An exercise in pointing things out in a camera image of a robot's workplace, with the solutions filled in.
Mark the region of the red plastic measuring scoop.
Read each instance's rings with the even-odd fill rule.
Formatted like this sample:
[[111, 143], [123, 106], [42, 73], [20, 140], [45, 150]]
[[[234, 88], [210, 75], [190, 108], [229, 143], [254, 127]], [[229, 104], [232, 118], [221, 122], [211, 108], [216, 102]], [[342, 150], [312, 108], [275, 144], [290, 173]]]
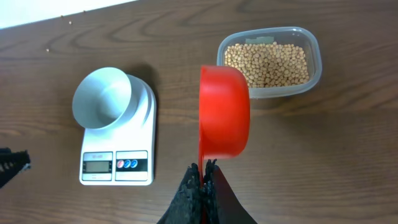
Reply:
[[246, 79], [236, 68], [203, 65], [198, 111], [198, 169], [204, 184], [208, 159], [231, 159], [246, 147], [250, 100]]

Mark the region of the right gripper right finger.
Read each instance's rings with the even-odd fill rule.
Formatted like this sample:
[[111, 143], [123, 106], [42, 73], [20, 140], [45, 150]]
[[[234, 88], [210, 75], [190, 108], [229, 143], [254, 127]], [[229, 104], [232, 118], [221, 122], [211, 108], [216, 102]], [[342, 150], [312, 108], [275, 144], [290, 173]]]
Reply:
[[205, 223], [257, 224], [240, 204], [216, 159], [206, 163], [204, 181]]

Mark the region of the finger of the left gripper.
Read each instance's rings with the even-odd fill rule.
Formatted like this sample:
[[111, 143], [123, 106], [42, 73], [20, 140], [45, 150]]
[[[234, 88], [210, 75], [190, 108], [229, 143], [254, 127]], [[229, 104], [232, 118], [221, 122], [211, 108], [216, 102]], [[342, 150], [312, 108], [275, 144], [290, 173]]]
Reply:
[[17, 174], [31, 168], [27, 151], [12, 152], [10, 148], [1, 148], [1, 188]]

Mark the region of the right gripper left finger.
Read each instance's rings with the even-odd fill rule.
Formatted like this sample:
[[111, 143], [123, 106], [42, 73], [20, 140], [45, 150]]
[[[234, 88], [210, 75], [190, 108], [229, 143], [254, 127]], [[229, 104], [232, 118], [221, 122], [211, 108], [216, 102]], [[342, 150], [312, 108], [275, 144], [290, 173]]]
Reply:
[[157, 224], [200, 224], [202, 210], [200, 173], [198, 166], [192, 163], [188, 166], [168, 209]]

